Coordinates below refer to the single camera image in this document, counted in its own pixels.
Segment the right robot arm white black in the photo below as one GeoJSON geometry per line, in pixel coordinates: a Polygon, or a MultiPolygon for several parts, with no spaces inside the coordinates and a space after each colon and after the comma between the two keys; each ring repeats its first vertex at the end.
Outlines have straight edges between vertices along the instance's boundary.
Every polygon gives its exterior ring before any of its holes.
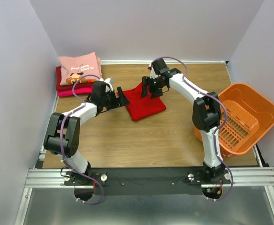
{"type": "Polygon", "coordinates": [[[220,102],[215,92],[207,92],[186,78],[177,68],[170,69],[163,58],[149,64],[149,76],[142,77],[141,98],[151,94],[151,98],[163,95],[163,88],[172,88],[193,104],[192,122],[200,131],[204,147],[203,176],[207,181],[216,181],[225,172],[219,144],[221,124],[220,102]]]}

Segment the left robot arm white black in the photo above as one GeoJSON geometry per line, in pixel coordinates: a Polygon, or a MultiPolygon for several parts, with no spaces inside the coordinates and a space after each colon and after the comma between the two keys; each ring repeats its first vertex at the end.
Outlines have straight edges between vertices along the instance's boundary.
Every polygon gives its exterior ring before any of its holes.
{"type": "Polygon", "coordinates": [[[73,173],[92,179],[91,165],[78,150],[80,126],[103,110],[129,105],[130,101],[121,87],[116,90],[117,93],[107,81],[96,81],[92,93],[78,107],[51,115],[44,138],[44,149],[60,157],[62,163],[73,173]]]}

